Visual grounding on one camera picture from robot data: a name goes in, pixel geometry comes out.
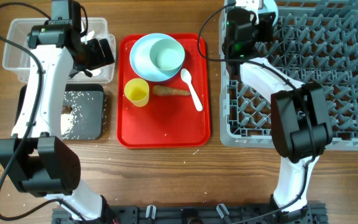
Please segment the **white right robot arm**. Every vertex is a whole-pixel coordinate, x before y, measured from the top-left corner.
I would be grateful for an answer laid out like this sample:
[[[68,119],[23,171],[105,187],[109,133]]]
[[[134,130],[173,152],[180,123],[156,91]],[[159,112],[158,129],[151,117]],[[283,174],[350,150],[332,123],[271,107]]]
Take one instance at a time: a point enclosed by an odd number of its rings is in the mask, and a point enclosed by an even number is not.
[[[255,49],[256,42],[272,41],[275,19],[274,12],[228,10],[222,49],[229,73],[270,103],[272,141],[281,157],[272,203],[289,219],[306,214],[311,171],[333,134],[322,86],[286,76]]]

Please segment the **light blue bowl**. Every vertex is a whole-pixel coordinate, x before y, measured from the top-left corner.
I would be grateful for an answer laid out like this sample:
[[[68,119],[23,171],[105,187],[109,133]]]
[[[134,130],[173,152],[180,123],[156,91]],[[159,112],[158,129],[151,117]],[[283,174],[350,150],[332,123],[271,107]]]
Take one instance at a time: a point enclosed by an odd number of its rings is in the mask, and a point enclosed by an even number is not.
[[[273,25],[275,25],[278,21],[278,7],[274,0],[263,0],[263,8],[259,9],[259,14],[264,13],[275,13],[275,20],[273,22]]]

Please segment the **green bowl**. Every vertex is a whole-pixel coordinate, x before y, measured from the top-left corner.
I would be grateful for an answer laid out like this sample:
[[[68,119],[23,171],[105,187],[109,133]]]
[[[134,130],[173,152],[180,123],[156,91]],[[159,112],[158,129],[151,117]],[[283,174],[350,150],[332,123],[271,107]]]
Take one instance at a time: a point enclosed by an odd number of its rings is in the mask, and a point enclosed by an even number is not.
[[[175,39],[161,39],[151,46],[149,56],[158,71],[174,76],[183,65],[185,49]]]

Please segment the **white napkin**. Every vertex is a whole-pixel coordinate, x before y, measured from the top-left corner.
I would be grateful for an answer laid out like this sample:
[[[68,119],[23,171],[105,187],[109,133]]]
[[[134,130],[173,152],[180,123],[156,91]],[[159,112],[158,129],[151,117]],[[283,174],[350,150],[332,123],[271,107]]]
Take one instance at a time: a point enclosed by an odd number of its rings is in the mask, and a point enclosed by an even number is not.
[[[80,56],[77,56],[77,68],[83,72],[87,77],[95,77],[95,76],[98,76],[101,72],[100,72],[100,68],[97,68],[97,69],[94,69],[94,70],[87,70],[87,69],[84,69],[82,68],[80,65],[79,65],[79,62],[83,56],[83,44],[86,44],[87,41],[91,40],[91,39],[95,39],[95,31],[91,30],[89,31],[82,39],[81,39],[81,53],[80,53]]]

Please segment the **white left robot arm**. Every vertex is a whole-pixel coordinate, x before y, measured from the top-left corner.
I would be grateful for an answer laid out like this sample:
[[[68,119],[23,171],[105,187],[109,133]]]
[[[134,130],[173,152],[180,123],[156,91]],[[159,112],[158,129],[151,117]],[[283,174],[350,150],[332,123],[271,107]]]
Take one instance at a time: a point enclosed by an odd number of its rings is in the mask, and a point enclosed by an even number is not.
[[[19,117],[8,139],[0,139],[1,180],[45,203],[58,203],[80,223],[117,223],[106,199],[81,180],[78,156],[63,142],[61,114],[67,80],[114,63],[106,39],[83,41],[85,8],[53,1],[46,21],[34,26],[23,51],[30,75]]]

